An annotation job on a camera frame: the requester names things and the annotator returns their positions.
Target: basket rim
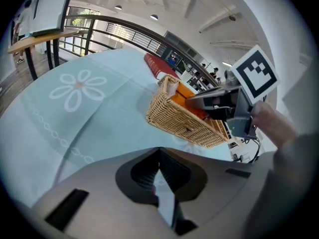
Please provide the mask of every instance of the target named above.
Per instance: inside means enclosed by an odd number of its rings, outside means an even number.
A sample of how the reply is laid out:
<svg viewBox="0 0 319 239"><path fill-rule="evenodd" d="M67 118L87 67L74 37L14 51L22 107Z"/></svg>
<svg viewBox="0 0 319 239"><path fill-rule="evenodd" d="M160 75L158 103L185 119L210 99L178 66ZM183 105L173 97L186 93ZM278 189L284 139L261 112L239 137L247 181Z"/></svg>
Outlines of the basket rim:
<svg viewBox="0 0 319 239"><path fill-rule="evenodd" d="M193 119L195 119L197 122L199 122L200 124L202 124L203 126L209 128L210 130L212 130L215 134L217 134L219 137L221 137L223 140L225 140L226 142L229 140L227 139L222 133L219 133L216 131L215 128L213 128L212 126L210 126L209 124L207 124L206 122L204 122L203 120L201 120L199 117L197 117L195 114L191 113L189 110L187 110L186 108L184 108L183 106L175 103L172 99L170 99L167 95L167 84L168 84L168 79L172 78L173 80L177 80L178 82L182 83L180 79L167 74L165 76L163 76L163 78L161 78L158 82L158 84L161 86L162 84L165 84L163 86L163 92L161 92L162 97L168 101L169 104L173 105L175 108L181 110L182 112L185 112L186 114L188 114L189 116L191 116Z"/></svg>

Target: light blue tablecloth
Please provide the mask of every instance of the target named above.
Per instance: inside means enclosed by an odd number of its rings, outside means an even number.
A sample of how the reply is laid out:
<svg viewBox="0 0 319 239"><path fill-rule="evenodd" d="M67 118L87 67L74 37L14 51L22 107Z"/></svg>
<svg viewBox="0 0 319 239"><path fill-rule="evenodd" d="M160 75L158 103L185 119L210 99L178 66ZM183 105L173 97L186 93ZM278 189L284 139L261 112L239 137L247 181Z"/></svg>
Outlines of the light blue tablecloth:
<svg viewBox="0 0 319 239"><path fill-rule="evenodd" d="M149 125L145 116L157 89L136 50L95 53L41 76L0 119L9 193L32 206L87 164L155 146L231 160L226 143L206 149Z"/></svg>

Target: black hair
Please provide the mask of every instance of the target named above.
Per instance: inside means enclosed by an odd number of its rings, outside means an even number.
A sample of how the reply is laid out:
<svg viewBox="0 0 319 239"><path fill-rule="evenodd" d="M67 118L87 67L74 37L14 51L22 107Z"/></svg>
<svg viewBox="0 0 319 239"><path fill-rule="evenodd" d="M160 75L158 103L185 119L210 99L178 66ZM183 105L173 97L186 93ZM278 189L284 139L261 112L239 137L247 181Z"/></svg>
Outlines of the black hair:
<svg viewBox="0 0 319 239"><path fill-rule="evenodd" d="M32 3L32 0L28 0L24 4L24 8L29 8L30 4Z"/></svg>

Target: wicker basket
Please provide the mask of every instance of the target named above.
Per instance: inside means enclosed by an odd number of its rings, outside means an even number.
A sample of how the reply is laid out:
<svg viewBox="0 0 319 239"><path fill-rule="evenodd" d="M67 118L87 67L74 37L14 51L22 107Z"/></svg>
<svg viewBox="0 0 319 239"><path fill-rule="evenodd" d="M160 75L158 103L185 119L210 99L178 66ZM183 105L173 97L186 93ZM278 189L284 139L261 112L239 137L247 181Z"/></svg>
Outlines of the wicker basket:
<svg viewBox="0 0 319 239"><path fill-rule="evenodd" d="M180 82L166 75L159 81L159 89L146 113L149 124L194 144L211 148L228 140L224 125L219 120L201 120L167 96L168 83Z"/></svg>

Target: monitor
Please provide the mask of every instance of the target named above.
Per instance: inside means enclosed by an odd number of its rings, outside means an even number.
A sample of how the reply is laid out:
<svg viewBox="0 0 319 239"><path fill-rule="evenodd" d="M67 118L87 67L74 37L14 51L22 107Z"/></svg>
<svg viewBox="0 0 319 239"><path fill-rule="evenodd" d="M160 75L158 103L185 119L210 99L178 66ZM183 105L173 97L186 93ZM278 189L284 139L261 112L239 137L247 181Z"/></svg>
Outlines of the monitor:
<svg viewBox="0 0 319 239"><path fill-rule="evenodd" d="M69 3L70 0L37 0L30 24L30 34L38 36L62 32Z"/></svg>

